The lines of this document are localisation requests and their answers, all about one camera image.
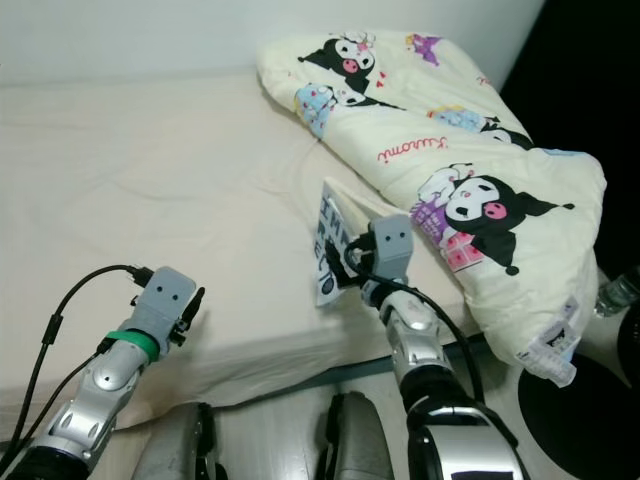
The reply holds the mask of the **white book with blue letters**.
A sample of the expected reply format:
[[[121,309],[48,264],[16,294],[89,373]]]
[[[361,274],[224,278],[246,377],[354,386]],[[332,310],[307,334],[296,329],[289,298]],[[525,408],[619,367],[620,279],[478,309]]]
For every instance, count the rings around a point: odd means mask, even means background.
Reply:
[[[369,232],[372,220],[403,212],[379,198],[361,195],[335,178],[324,179],[314,233],[317,307],[328,308],[338,301],[343,289],[362,284],[356,279],[357,271],[349,268],[344,260],[343,252],[348,244]]]

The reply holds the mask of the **cream cartoon print blanket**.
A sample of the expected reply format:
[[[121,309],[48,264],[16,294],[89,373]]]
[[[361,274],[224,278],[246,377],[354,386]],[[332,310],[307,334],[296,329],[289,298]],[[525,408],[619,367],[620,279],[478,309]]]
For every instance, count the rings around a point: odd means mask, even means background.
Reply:
[[[571,384],[598,288],[599,161],[536,146],[443,37],[294,35],[261,47],[257,69],[280,105],[410,215],[495,356]]]

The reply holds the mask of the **grey left robot leg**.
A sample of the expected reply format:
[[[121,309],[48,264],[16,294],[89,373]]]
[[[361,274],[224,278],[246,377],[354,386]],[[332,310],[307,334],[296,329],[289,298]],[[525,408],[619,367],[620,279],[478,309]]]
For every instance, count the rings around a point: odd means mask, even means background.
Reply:
[[[209,460],[218,435],[210,404],[178,404],[150,424],[131,480],[212,480]]]

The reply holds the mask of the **grey robot leg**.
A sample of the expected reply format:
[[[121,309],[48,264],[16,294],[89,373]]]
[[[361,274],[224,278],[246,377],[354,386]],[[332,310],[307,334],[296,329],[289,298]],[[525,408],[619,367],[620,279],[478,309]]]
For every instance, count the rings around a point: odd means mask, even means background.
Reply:
[[[212,480],[209,460],[218,435],[210,404],[178,404],[150,424],[131,480]]]
[[[378,410],[365,394],[335,394],[323,433],[315,480],[394,480]]]

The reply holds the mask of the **cream sheeted mattress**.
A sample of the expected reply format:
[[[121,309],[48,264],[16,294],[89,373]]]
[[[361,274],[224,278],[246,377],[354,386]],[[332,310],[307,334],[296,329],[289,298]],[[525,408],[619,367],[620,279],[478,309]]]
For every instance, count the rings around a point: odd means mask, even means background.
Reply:
[[[389,355],[358,289],[315,305],[314,253],[326,177],[389,202],[259,72],[5,87],[0,141],[1,438],[20,412],[58,408],[60,381],[132,314],[141,288],[88,279],[104,266],[173,268],[206,289],[186,343],[146,367],[119,428]],[[411,225],[408,283],[483,333]]]

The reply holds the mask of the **grey right robot leg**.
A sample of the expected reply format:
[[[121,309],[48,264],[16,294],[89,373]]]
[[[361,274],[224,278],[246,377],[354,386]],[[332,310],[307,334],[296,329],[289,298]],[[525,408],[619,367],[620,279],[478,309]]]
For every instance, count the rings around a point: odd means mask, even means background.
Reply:
[[[335,394],[323,433],[315,480],[394,480],[378,410],[365,394]]]

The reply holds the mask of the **clear bottle with green cap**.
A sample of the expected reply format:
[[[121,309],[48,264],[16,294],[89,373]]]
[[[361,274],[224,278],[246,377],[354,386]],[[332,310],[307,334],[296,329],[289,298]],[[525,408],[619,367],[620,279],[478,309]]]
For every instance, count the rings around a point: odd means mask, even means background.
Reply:
[[[640,302],[640,265],[623,271],[596,292],[594,314],[609,317]]]

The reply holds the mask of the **black desk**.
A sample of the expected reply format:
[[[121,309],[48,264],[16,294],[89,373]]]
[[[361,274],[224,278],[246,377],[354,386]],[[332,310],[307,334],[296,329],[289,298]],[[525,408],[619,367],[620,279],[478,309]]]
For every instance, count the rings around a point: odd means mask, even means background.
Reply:
[[[599,161],[596,261],[640,266],[640,0],[545,0],[500,95],[535,145]]]

